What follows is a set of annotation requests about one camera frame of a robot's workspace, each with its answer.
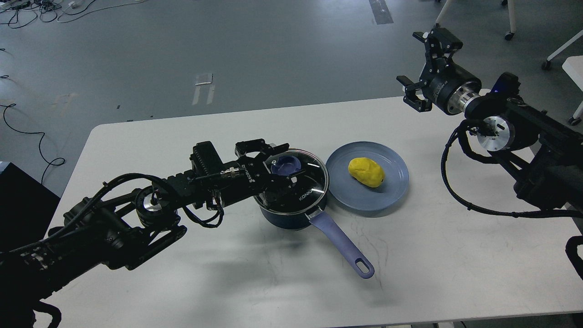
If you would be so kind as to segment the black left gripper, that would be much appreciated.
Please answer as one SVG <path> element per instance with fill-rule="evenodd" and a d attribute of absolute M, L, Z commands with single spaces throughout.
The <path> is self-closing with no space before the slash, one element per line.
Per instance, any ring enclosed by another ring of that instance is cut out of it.
<path fill-rule="evenodd" d="M 263 205 L 271 205 L 289 194 L 297 183 L 297 178 L 305 174 L 301 169 L 289 176 L 268 174 L 265 160 L 289 150 L 289 143 L 267 144 L 264 139 L 241 141 L 235 144 L 237 159 L 229 166 L 238 169 L 235 177 L 225 177 L 219 181 L 216 195 L 220 205 L 228 207 L 242 200 L 260 195 Z"/>

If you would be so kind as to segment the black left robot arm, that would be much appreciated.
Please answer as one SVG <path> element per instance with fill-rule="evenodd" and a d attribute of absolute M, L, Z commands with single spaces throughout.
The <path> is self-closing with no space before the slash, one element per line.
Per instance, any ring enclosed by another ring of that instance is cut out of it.
<path fill-rule="evenodd" d="M 291 189 L 291 177 L 273 174 L 265 164 L 289 148 L 242 141 L 235 145 L 236 160 L 224 163 L 204 141 L 192 148 L 191 170 L 165 179 L 134 173 L 104 182 L 45 239 L 1 253 L 1 326 L 31 328 L 42 312 L 51 316 L 51 328 L 58 327 L 61 311 L 44 299 L 97 265 L 133 270 L 152 259 L 187 232 L 178 210 L 201 227 L 217 228 L 225 207 Z"/>

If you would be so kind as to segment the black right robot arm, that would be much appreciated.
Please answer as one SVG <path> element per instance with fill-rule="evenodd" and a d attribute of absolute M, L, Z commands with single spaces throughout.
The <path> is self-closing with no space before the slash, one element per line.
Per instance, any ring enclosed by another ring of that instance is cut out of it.
<path fill-rule="evenodd" d="M 448 117 L 462 115 L 444 142 L 440 178 L 448 197 L 469 212 L 515 219 L 582 219 L 582 135 L 537 110 L 521 96 L 521 81 L 503 72 L 487 91 L 481 80 L 460 66 L 454 54 L 464 42 L 433 25 L 413 31 L 422 44 L 424 64 L 416 80 L 396 76 L 401 101 L 418 113 L 438 108 Z M 458 144 L 470 160 L 496 165 L 512 179 L 514 196 L 531 210 L 483 207 L 456 192 L 450 183 L 450 150 Z"/>

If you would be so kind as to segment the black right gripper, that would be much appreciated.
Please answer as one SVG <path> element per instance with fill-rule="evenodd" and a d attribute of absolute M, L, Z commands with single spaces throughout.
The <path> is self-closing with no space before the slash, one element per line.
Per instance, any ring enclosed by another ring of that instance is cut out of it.
<path fill-rule="evenodd" d="M 464 112 L 460 99 L 467 93 L 477 95 L 482 83 L 453 61 L 453 55 L 464 46 L 463 41 L 440 25 L 428 32 L 415 31 L 412 36 L 424 44 L 425 65 L 420 75 L 424 81 L 413 83 L 404 75 L 397 76 L 404 88 L 403 102 L 419 113 L 431 111 L 432 103 L 447 115 Z M 423 88 L 428 100 L 417 96 L 417 91 Z"/>

